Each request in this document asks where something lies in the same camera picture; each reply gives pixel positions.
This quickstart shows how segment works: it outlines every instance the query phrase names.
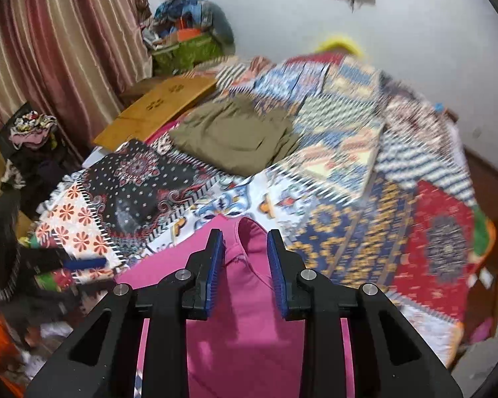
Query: striped curtain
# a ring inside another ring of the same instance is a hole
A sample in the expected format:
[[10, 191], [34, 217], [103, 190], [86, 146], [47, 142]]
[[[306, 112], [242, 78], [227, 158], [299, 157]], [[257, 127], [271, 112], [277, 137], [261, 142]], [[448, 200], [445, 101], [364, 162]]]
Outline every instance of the striped curtain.
[[143, 0], [0, 0], [0, 127], [25, 102], [57, 117], [81, 159], [150, 77]]

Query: black patterned fabric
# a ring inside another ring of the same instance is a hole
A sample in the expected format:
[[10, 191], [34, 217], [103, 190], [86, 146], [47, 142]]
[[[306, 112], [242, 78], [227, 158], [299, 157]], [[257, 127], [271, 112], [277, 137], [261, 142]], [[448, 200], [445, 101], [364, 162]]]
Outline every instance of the black patterned fabric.
[[182, 155], [159, 155], [132, 139], [86, 170], [80, 189], [113, 243], [133, 254], [153, 229], [201, 197], [217, 173]]

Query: pink shirt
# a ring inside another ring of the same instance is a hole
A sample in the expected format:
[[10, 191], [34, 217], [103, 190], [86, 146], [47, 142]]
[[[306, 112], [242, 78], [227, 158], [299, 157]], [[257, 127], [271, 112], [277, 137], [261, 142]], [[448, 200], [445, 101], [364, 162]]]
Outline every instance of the pink shirt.
[[[275, 306], [267, 233], [248, 219], [217, 216], [189, 239], [146, 258], [117, 278], [134, 289], [157, 284], [184, 268], [207, 244], [211, 229], [225, 239], [225, 267], [207, 321], [187, 320], [186, 342], [192, 398], [294, 398], [299, 396], [304, 322], [285, 321]], [[138, 370], [144, 365], [147, 321]]]

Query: striped fabric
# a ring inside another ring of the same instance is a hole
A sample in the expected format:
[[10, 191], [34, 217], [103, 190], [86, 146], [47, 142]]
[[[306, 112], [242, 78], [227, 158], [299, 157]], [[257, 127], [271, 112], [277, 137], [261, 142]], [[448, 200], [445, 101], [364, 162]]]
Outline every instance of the striped fabric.
[[213, 76], [217, 81], [216, 91], [220, 92], [239, 79], [250, 67], [250, 64], [249, 61], [239, 60], [238, 57], [219, 57], [195, 66], [193, 70], [183, 74], [183, 76]]
[[374, 101], [359, 101], [335, 95], [307, 97], [295, 119], [303, 128], [350, 126], [374, 116]]
[[374, 168], [389, 180], [411, 189], [423, 179], [468, 206], [476, 205], [472, 180], [466, 168], [429, 152], [420, 142], [390, 132], [381, 137], [380, 146]]
[[25, 102], [57, 117], [74, 160], [151, 76], [139, 0], [0, 0], [0, 128]]

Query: pile of clothes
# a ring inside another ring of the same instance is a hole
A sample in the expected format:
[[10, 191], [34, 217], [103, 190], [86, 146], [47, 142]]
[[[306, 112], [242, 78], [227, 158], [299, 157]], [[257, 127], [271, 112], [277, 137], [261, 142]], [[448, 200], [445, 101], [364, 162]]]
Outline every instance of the pile of clothes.
[[50, 134], [56, 128], [57, 119], [55, 116], [44, 115], [32, 110], [15, 120], [11, 127], [9, 140], [17, 150], [22, 146], [38, 150], [48, 142]]
[[179, 30], [209, 32], [222, 47], [234, 44], [234, 36], [221, 8], [208, 0], [166, 0], [149, 25], [142, 29], [144, 41], [153, 49], [158, 44], [172, 45], [167, 38]]
[[[195, 9], [171, 1], [160, 13], [167, 22]], [[442, 110], [334, 53], [280, 65], [220, 57], [184, 76], [213, 76], [217, 94], [145, 144], [132, 139], [83, 172], [41, 215], [37, 240], [77, 259], [104, 255], [106, 267], [82, 280], [115, 274], [138, 287], [180, 268], [178, 251], [199, 249], [202, 230], [240, 224], [243, 241], [251, 229], [279, 229], [288, 249], [336, 284], [376, 283], [449, 364], [466, 280], [491, 239], [474, 244], [479, 210]], [[229, 268], [247, 261], [241, 252], [232, 251], [240, 262]], [[257, 314], [255, 306], [248, 312]], [[141, 381], [138, 370], [136, 396]]]

